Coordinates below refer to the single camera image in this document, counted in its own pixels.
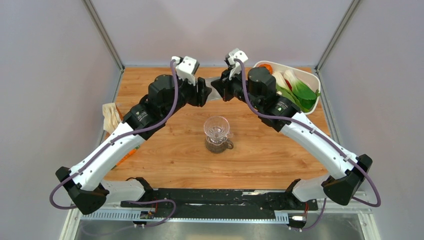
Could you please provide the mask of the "clear glass dripper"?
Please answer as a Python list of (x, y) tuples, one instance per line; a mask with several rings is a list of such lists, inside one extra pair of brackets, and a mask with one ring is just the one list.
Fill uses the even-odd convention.
[(206, 141), (219, 146), (234, 136), (228, 120), (223, 116), (211, 116), (203, 124)]

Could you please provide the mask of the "white paper coffee filter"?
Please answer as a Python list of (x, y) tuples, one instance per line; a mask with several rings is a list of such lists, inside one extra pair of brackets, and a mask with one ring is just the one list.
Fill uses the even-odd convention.
[(207, 101), (207, 102), (215, 101), (215, 100), (221, 100), (221, 99), (222, 99), (222, 97), (221, 97), (221, 95), (219, 94), (218, 90), (217, 90), (217, 89), (215, 89), (215, 88), (212, 86), (212, 82), (213, 82), (213, 81), (216, 81), (216, 80), (219, 80), (219, 79), (220, 79), (220, 78), (219, 78), (218, 76), (216, 76), (216, 77), (208, 77), (208, 78), (206, 78), (206, 79), (205, 79), (205, 84), (206, 84), (206, 86), (207, 86), (208, 88), (211, 88), (211, 93), (208, 95), (208, 97), (207, 97), (207, 99), (206, 99), (206, 101)]

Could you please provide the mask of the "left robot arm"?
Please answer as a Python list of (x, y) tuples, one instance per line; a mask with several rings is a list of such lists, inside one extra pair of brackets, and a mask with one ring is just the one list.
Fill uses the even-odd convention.
[(187, 104), (203, 107), (218, 96), (211, 82), (212, 79), (199, 77), (192, 85), (187, 79), (174, 81), (172, 75), (157, 76), (148, 86), (148, 93), (124, 115), (116, 130), (101, 145), (77, 165), (56, 171), (56, 177), (75, 207), (88, 215), (104, 204), (122, 201), (149, 206), (153, 193), (146, 189), (143, 178), (107, 181), (104, 177), (130, 151), (163, 128), (168, 114), (174, 114)]

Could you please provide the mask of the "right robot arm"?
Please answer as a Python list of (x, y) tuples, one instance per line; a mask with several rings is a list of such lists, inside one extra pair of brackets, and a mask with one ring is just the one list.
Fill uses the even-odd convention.
[(265, 125), (297, 142), (327, 169), (326, 175), (296, 179), (289, 185), (285, 195), (289, 208), (298, 209), (309, 200), (321, 198), (348, 205), (369, 179), (372, 159), (341, 147), (316, 127), (295, 104), (285, 84), (282, 75), (265, 67), (250, 69), (246, 80), (242, 73), (230, 77), (227, 69), (220, 77), (206, 81), (212, 94), (225, 102), (235, 98), (246, 103)]

